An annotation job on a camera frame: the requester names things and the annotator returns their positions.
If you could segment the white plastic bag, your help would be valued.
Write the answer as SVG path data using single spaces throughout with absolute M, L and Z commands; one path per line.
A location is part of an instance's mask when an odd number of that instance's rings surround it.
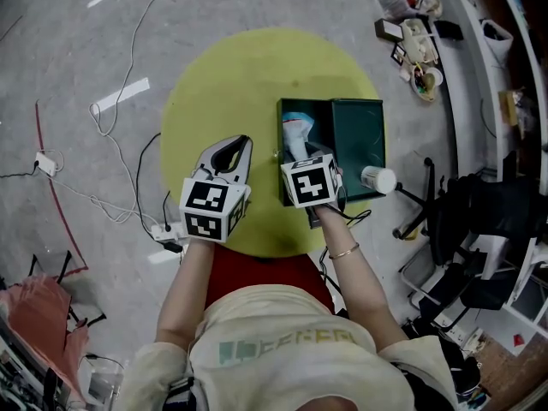
M 513 35 L 490 19 L 482 20 L 480 25 L 491 53 L 501 66 L 505 66 L 513 44 Z

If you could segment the dark green box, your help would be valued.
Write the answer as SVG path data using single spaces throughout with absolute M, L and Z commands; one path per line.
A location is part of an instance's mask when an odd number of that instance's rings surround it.
M 347 202 L 372 200 L 381 193 L 362 185 L 367 166 L 385 167 L 386 144 L 383 102 L 378 99 L 334 98 L 327 100 L 281 98 L 277 120 L 286 113 L 304 113 L 313 119 L 307 150 L 331 152 L 342 169 Z

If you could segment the person's left forearm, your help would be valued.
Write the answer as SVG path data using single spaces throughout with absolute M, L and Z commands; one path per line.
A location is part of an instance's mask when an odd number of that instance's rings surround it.
M 215 244 L 192 239 L 158 317 L 156 341 L 188 350 L 203 319 Z

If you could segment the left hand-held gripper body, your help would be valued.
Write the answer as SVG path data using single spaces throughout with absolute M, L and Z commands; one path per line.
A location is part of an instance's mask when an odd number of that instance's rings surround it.
M 207 169 L 186 178 L 179 204 L 184 234 L 225 243 L 245 217 L 251 194 L 247 178 L 241 170 L 214 176 Z

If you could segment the red shorts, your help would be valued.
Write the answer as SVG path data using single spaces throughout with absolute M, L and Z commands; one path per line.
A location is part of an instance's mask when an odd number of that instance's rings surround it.
M 266 284 L 302 289 L 335 312 L 331 293 L 308 255 L 255 258 L 220 245 L 215 246 L 205 304 L 210 306 L 238 289 Z

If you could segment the person's right forearm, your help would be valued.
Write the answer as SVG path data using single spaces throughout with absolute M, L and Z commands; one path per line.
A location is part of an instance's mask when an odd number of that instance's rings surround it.
M 380 281 L 343 217 L 326 206 L 318 207 L 316 213 L 349 319 L 368 330 L 378 351 L 406 341 L 406 334 L 390 312 Z

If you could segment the white plastic jar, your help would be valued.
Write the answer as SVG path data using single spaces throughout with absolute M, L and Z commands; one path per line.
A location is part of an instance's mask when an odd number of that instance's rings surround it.
M 360 174 L 360 181 L 364 187 L 384 195 L 390 194 L 396 188 L 394 171 L 382 167 L 366 166 Z

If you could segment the black box with white inside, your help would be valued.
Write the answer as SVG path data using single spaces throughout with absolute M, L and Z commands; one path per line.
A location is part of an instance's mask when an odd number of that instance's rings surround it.
M 403 41 L 403 30 L 397 25 L 386 19 L 378 19 L 374 23 L 375 34 L 379 39 L 399 43 Z

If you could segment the round table with green cloth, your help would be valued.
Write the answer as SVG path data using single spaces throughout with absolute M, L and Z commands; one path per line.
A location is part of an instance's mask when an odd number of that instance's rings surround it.
M 227 248 L 263 258 L 292 257 L 321 249 L 302 209 L 280 200 L 277 102 L 378 96 L 359 64 L 316 34 L 269 27 L 219 40 L 186 68 L 164 107 L 160 152 L 164 182 L 174 200 L 182 194 L 200 154 L 225 138 L 245 134 L 253 154 L 252 189 L 245 217 Z

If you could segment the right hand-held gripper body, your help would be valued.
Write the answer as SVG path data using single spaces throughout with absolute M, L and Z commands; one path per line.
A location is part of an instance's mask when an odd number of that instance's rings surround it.
M 332 154 L 294 161 L 280 166 L 287 194 L 295 208 L 334 202 L 343 185 Z

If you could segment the beige printed shirt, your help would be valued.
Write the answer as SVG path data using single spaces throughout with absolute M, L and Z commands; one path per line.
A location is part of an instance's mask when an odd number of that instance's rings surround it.
M 339 396 L 358 411 L 456 411 L 437 337 L 378 349 L 370 332 L 302 289 L 258 285 L 215 301 L 189 349 L 144 346 L 115 411 L 296 411 Z

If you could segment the pink cloth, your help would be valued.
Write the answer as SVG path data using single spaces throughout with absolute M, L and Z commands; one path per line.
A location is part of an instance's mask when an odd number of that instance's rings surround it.
M 83 402 L 78 370 L 89 334 L 85 325 L 67 329 L 70 302 L 70 294 L 46 275 L 0 290 L 9 329 Z

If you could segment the cream plastic tray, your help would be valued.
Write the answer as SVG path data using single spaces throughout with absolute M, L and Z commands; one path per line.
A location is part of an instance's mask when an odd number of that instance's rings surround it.
M 432 42 L 433 35 L 426 29 L 423 20 L 406 19 L 400 23 L 403 34 L 403 48 L 411 63 L 438 63 L 438 52 Z

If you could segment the flat black case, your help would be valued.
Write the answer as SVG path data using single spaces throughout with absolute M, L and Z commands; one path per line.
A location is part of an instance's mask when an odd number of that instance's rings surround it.
M 462 30 L 457 24 L 451 21 L 438 20 L 434 21 L 433 25 L 441 39 L 450 39 L 454 41 L 463 40 Z

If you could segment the cardboard box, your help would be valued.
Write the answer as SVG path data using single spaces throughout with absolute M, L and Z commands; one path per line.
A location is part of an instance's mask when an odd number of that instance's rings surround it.
M 503 121 L 511 127 L 518 125 L 517 108 L 521 97 L 521 90 L 501 91 L 498 93 Z

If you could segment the white power strip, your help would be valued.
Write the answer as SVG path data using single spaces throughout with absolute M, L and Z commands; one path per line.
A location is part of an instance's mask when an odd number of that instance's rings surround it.
M 43 152 L 36 153 L 35 164 L 49 177 L 53 177 L 57 173 L 57 163 Z
M 154 224 L 151 227 L 151 235 L 155 241 L 180 241 L 186 238 L 181 222 L 165 224 Z

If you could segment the round bowl with items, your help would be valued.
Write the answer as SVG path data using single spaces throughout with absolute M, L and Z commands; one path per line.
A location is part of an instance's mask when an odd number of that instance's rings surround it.
M 444 76 L 435 67 L 415 64 L 410 73 L 410 86 L 415 94 L 426 102 L 433 102 L 437 89 L 444 82 Z

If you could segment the black office chair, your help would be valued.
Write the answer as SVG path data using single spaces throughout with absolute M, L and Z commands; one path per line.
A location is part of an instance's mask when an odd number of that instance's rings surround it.
M 451 260 L 446 265 L 436 265 L 431 276 L 439 275 L 439 279 L 428 289 L 425 289 L 422 283 L 415 283 L 406 276 L 406 272 L 413 265 L 413 259 L 399 271 L 402 281 L 420 297 L 414 308 L 420 312 L 422 320 L 442 332 L 450 331 L 471 309 L 501 310 L 518 278 L 517 268 L 511 265 L 500 268 L 492 277 L 483 279 L 481 272 L 486 262 L 486 253 L 478 249 L 468 251 L 458 247 L 456 254 L 463 261 L 458 263 Z M 456 301 L 463 305 L 463 310 L 456 319 L 446 326 L 436 323 L 436 317 Z
M 446 188 L 435 188 L 435 164 L 424 159 L 428 168 L 427 196 L 423 200 L 398 182 L 395 190 L 421 207 L 419 215 L 392 235 L 406 239 L 426 222 L 432 258 L 436 265 L 449 263 L 458 253 L 472 256 L 462 243 L 469 234 L 494 235 L 511 241 L 528 241 L 542 233 L 548 219 L 548 195 L 539 192 L 536 182 L 526 176 L 502 182 L 485 182 L 471 174 L 450 179 Z

